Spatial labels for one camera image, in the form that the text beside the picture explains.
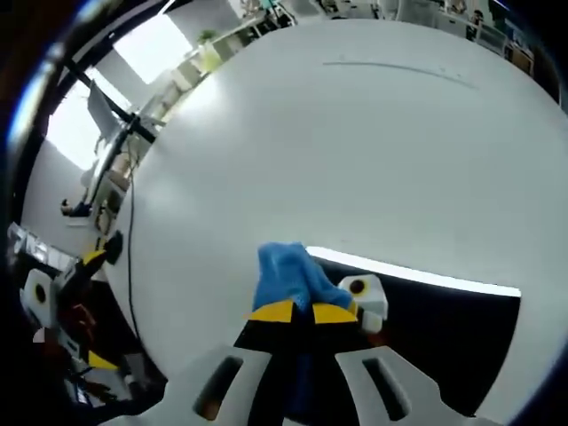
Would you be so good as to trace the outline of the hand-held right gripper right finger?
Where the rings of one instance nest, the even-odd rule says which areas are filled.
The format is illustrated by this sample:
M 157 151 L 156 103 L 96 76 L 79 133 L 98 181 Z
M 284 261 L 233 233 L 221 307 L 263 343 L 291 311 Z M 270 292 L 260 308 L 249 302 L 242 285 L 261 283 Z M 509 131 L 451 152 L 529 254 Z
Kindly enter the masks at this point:
M 323 425 L 476 425 L 441 398 L 434 380 L 389 347 L 368 341 L 357 317 L 312 307 L 313 379 Z

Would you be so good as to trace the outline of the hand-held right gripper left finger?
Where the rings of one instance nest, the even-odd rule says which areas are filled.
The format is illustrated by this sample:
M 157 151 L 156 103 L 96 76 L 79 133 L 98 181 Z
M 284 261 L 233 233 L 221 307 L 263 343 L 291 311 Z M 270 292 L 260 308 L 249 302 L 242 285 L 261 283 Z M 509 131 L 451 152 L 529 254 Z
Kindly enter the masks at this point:
M 256 308 L 233 345 L 197 359 L 166 386 L 168 425 L 281 425 L 296 394 L 296 304 Z

